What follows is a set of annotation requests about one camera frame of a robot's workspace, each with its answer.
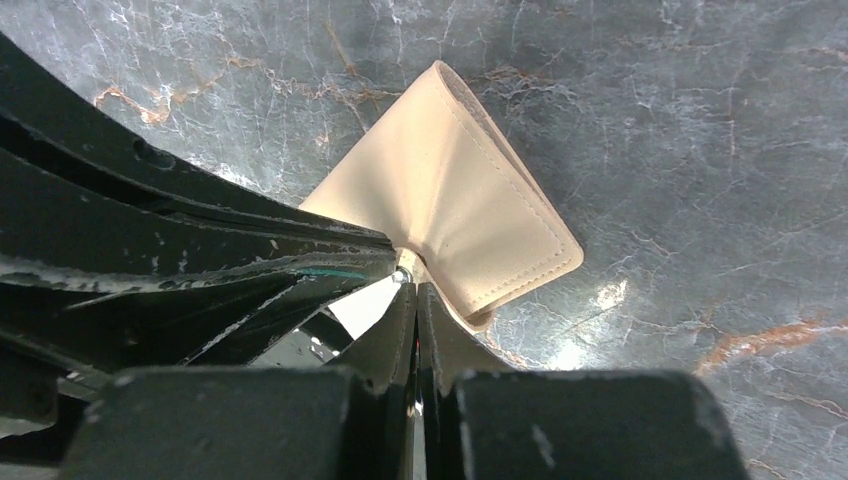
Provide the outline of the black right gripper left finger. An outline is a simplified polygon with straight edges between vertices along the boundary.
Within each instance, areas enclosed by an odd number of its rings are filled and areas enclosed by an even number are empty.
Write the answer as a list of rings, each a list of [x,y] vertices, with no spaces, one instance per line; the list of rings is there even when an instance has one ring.
[[[318,368],[121,373],[85,410],[63,479],[409,479],[416,289]]]

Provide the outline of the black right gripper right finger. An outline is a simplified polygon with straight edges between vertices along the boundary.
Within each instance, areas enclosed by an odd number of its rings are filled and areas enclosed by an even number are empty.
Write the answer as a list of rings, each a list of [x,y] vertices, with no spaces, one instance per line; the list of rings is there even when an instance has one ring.
[[[519,371],[417,292],[431,479],[744,479],[709,389],[674,370]]]

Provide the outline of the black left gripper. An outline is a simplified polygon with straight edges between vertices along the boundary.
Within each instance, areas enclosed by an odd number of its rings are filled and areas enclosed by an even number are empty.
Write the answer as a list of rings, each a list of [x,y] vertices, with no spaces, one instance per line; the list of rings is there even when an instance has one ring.
[[[118,372],[253,363],[394,267],[383,234],[155,147],[2,39],[3,463],[60,463]]]

